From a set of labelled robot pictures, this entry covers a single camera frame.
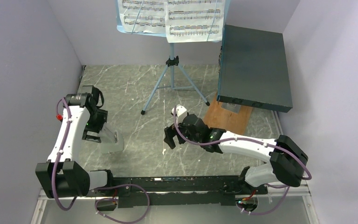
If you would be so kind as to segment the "white metronome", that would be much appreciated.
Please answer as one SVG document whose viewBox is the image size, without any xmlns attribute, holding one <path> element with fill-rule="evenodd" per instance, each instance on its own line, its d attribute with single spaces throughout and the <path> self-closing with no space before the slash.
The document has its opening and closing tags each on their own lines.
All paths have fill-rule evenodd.
<svg viewBox="0 0 358 224">
<path fill-rule="evenodd" d="M 122 134 L 110 126 L 107 122 L 104 123 L 98 136 L 101 139 L 99 148 L 102 154 L 111 154 L 123 151 L 124 138 Z"/>
</svg>

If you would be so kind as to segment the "light blue music stand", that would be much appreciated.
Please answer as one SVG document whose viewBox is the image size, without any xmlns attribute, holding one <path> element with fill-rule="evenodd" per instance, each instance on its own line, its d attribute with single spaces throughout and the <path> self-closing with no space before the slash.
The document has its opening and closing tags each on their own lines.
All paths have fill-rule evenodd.
<svg viewBox="0 0 358 224">
<path fill-rule="evenodd" d="M 117 29 L 119 32 L 121 33 L 126 33 L 124 32 L 122 26 L 121 26 L 121 22 L 118 16 L 118 8 L 117 8 L 117 0 L 115 1 L 116 4 L 116 20 L 117 20 Z M 156 36 L 156 37 L 163 37 L 167 40 L 165 33 L 164 34 L 151 34 L 151 33 L 126 33 L 126 34 L 137 34 L 137 35 L 146 35 L 146 36 Z M 169 57 L 165 63 L 165 67 L 164 70 L 162 72 L 162 74 L 160 75 L 160 77 L 158 78 L 148 100 L 146 101 L 143 109 L 141 110 L 141 114 L 144 115 L 146 112 L 146 109 L 148 108 L 155 92 L 161 88 L 160 83 L 163 79 L 163 77 L 166 75 L 167 71 L 170 71 L 171 73 L 171 77 L 170 77 L 170 85 L 168 85 L 168 88 L 172 89 L 172 90 L 195 90 L 200 98 L 204 101 L 204 103 L 206 105 L 210 105 L 210 103 L 208 102 L 208 100 L 206 99 L 206 97 L 201 93 L 201 91 L 199 90 L 198 87 L 196 87 L 196 85 L 194 84 L 194 82 L 191 80 L 190 76 L 185 72 L 183 66 L 180 64 L 179 62 L 179 57 L 177 55 L 175 55 L 175 44 L 176 43 L 169 43 L 170 45 L 170 53 L 169 53 Z"/>
</svg>

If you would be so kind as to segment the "sheet music page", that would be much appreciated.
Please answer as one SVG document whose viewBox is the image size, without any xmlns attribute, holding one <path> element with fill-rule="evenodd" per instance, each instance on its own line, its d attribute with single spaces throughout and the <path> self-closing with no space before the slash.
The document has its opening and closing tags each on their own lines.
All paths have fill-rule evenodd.
<svg viewBox="0 0 358 224">
<path fill-rule="evenodd" d="M 118 16 L 126 33 L 165 33 L 165 0 L 118 0 Z"/>
<path fill-rule="evenodd" d="M 165 35 L 169 43 L 222 40 L 229 0 L 168 0 Z"/>
</svg>

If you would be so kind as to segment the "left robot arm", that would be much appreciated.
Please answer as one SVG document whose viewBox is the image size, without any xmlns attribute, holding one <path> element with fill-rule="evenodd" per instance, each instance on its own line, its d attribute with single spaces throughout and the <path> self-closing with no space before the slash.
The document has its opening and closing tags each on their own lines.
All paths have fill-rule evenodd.
<svg viewBox="0 0 358 224">
<path fill-rule="evenodd" d="M 97 189 L 103 196 L 115 190 L 113 174 L 108 169 L 86 171 L 77 163 L 82 142 L 99 144 L 102 154 L 122 151 L 122 134 L 111 127 L 108 111 L 103 110 L 102 92 L 82 86 L 80 93 L 68 94 L 60 100 L 63 112 L 57 113 L 61 128 L 46 162 L 36 165 L 36 176 L 48 198 L 86 196 Z"/>
</svg>

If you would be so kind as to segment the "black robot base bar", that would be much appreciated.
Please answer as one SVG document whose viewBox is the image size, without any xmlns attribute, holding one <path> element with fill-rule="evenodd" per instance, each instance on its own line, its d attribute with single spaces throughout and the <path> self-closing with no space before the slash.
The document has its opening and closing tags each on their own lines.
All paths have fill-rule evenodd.
<svg viewBox="0 0 358 224">
<path fill-rule="evenodd" d="M 90 190 L 87 196 L 116 196 L 119 208 L 132 208 L 195 204 L 234 206 L 241 196 L 268 193 L 265 186 L 252 187 L 237 175 L 114 177 L 111 185 L 118 189 Z"/>
</svg>

